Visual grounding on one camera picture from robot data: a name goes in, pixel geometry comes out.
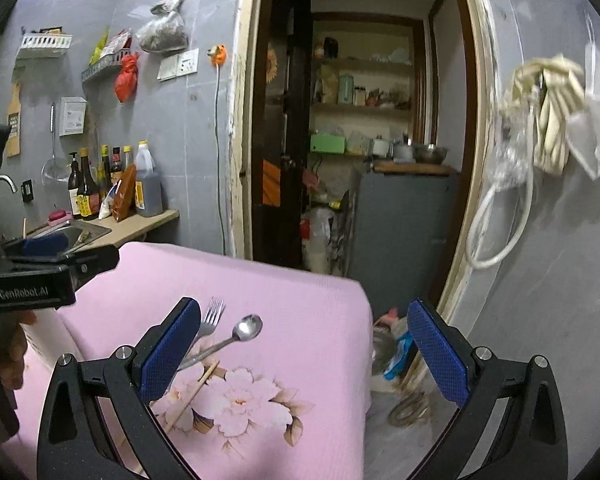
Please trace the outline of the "person's left hand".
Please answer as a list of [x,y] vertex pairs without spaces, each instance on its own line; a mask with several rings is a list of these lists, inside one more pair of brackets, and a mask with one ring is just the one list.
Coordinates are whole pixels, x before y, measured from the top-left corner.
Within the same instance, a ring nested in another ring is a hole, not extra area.
[[28,343],[22,326],[35,323],[36,315],[33,311],[19,312],[17,324],[8,336],[6,349],[0,351],[1,383],[9,390],[19,390],[23,386],[24,355]]

